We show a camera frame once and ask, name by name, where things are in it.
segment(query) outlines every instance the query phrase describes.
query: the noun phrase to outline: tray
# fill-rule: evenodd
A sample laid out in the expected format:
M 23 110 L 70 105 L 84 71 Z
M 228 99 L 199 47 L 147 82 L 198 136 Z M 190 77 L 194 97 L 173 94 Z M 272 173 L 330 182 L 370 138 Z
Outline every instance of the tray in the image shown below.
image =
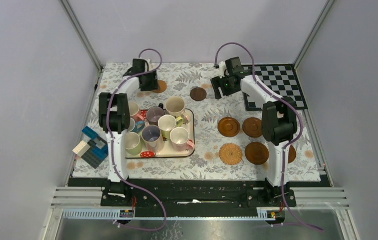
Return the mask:
M 146 116 L 146 111 L 147 110 L 145 110 L 145 109 L 141 110 L 143 116 Z M 181 127 L 185 128 L 189 131 L 189 139 L 193 141 L 193 143 L 195 144 L 195 149 L 196 149 L 194 114 L 193 114 L 192 110 L 187 109 L 187 108 L 186 108 L 186 113 L 190 116 L 192 121 L 190 121 L 189 123 L 185 123 L 185 124 L 181 125 Z M 164 143 L 165 143 L 164 148 L 161 151 L 157 152 L 156 155 L 153 156 L 153 157 L 141 157 L 140 154 L 131 155 L 128 152 L 125 152 L 125 158 L 126 159 L 184 158 L 184 157 L 188 157 L 188 156 L 192 155 L 195 152 L 195 149 L 185 150 L 185 151 L 176 151 L 176 150 L 174 150 L 174 148 L 171 144 L 171 141 L 169 139 L 164 139 Z M 147 150 L 148 150 L 147 147 L 143 143 L 143 149 L 142 149 L 141 152 L 145 152 Z

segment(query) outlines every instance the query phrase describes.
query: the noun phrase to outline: floral tablecloth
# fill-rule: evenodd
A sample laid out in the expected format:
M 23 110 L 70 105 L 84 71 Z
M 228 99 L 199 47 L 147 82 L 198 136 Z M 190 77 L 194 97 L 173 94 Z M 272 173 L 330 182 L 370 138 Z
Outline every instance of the floral tablecloth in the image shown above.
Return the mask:
M 130 63 L 108 63 L 104 69 L 87 123 L 103 138 L 105 138 L 105 132 L 102 131 L 98 123 L 99 94 L 113 92 L 121 81 L 123 73 L 129 67 L 131 67 Z M 223 117 L 233 117 L 242 125 L 248 117 L 261 118 L 261 112 L 246 111 L 241 92 L 216 100 L 210 79 L 217 75 L 218 70 L 213 67 L 212 63 L 163 63 L 158 69 L 158 79 L 167 83 L 168 87 L 165 92 L 137 91 L 129 96 L 129 99 L 139 103 L 142 109 L 165 103 L 165 100 L 171 96 L 182 97 L 186 102 L 186 108 L 191 109 L 195 114 L 196 142 L 195 152 L 185 158 L 127 159 L 127 168 L 131 178 L 207 180 L 263 180 L 265 178 L 268 162 L 263 165 L 254 165 L 243 156 L 243 160 L 239 164 L 225 165 L 218 156 L 223 144 L 234 143 L 244 151 L 250 142 L 257 141 L 265 144 L 265 139 L 262 136 L 248 137 L 242 130 L 235 137 L 224 137 L 218 132 L 217 123 Z M 192 100 L 190 90 L 195 87 L 206 89 L 205 100 Z M 293 146 L 297 156 L 295 161 L 288 165 L 289 180 L 319 181 L 320 177 L 306 128 L 304 128 L 301 138 Z M 106 158 L 97 169 L 94 169 L 78 158 L 72 176 L 107 178 L 108 161 L 109 159 Z

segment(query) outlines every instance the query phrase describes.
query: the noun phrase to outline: brown saucer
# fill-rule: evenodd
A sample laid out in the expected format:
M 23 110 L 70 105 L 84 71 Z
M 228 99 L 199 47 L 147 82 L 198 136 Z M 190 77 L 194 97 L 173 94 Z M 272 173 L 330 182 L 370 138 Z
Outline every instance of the brown saucer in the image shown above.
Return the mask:
M 160 94 L 160 93 L 165 92 L 165 90 L 167 89 L 167 83 L 162 80 L 158 80 L 158 86 L 159 88 L 156 90 L 152 90 L 152 92 L 156 94 Z
M 239 122 L 232 117 L 224 117 L 218 122 L 218 131 L 225 137 L 236 136 L 240 131 Z
M 268 160 L 268 149 L 264 144 L 254 141 L 246 146 L 245 156 L 251 163 L 261 165 Z
M 242 161 L 242 149 L 234 143 L 226 143 L 220 148 L 218 153 L 223 163 L 236 165 Z
M 289 157 L 288 157 L 288 160 L 287 160 L 287 163 L 291 163 L 293 161 L 295 161 L 295 158 L 296 158 L 296 150 L 295 148 L 291 145 L 289 147 Z
M 206 91 L 201 87 L 195 87 L 190 91 L 190 97 L 195 101 L 202 101 L 206 98 Z
M 249 117 L 243 121 L 242 129 L 251 138 L 262 136 L 261 120 L 256 117 Z

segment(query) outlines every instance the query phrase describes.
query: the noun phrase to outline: green mug handle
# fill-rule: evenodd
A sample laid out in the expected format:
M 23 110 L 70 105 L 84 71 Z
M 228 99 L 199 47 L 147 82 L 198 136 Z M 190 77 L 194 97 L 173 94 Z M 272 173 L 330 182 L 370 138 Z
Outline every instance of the green mug handle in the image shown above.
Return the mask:
M 183 123 L 184 123 L 184 119 L 182 117 L 179 116 L 179 117 L 176 118 L 176 126 L 177 127 L 183 125 Z

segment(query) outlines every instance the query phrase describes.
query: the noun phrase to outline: gray floor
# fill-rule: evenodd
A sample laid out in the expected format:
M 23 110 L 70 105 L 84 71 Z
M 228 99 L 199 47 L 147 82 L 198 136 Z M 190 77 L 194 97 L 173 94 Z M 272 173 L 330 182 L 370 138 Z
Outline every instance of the gray floor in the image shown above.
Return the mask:
M 325 229 L 319 233 L 301 226 L 283 226 L 274 228 L 255 228 L 266 225 L 263 221 L 209 221 L 186 220 L 167 221 L 167 226 L 159 232 L 117 228 L 110 220 L 64 219 L 59 240 L 258 240 L 258 239 L 303 239 L 337 240 L 343 239 L 339 223 L 330 210 L 304 210 L 301 218 L 307 223 Z M 286 223 L 294 222 L 286 217 Z M 159 226 L 159 221 L 132 221 L 133 226 L 152 228 Z

